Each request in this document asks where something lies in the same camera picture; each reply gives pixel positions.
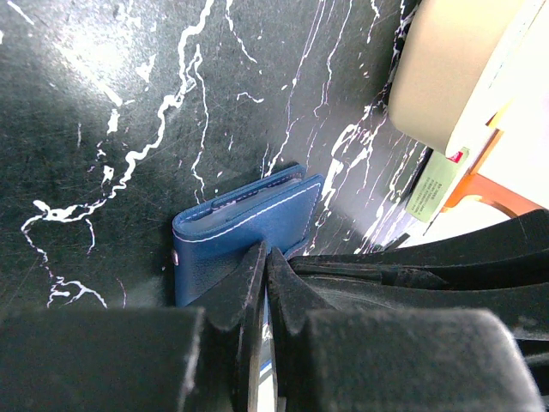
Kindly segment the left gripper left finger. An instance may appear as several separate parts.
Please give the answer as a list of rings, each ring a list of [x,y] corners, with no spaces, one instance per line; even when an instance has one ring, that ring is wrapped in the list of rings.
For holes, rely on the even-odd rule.
[[[4,411],[254,411],[267,246],[184,308],[1,320]]]

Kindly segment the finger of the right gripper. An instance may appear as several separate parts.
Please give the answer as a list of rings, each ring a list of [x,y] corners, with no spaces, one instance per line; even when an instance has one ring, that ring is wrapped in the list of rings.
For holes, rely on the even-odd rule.
[[[340,310],[486,309],[517,339],[548,338],[548,285],[475,291],[386,286],[353,278],[304,276],[305,283]]]
[[[443,279],[546,279],[548,211],[538,209],[475,232],[364,255],[294,257],[294,271],[343,264],[400,265]]]

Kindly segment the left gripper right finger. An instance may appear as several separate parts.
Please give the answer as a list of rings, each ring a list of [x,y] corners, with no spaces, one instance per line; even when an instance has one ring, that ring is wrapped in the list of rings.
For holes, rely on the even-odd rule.
[[[486,309],[340,310],[302,279],[475,291],[545,279],[443,279],[400,265],[294,271],[266,262],[278,407],[285,411],[541,411],[545,339],[517,339]]]

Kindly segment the beige oval card tray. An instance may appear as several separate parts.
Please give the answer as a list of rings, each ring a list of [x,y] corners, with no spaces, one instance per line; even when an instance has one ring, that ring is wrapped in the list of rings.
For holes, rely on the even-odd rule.
[[[503,85],[541,1],[423,1],[389,95],[394,127],[451,157],[509,99]]]

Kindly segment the blue leather card holder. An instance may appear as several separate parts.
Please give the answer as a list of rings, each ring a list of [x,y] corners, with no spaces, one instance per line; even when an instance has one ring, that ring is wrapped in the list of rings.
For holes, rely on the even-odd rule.
[[[172,220],[174,293],[187,306],[239,265],[256,243],[292,256],[307,245],[323,189],[297,165],[178,213]]]

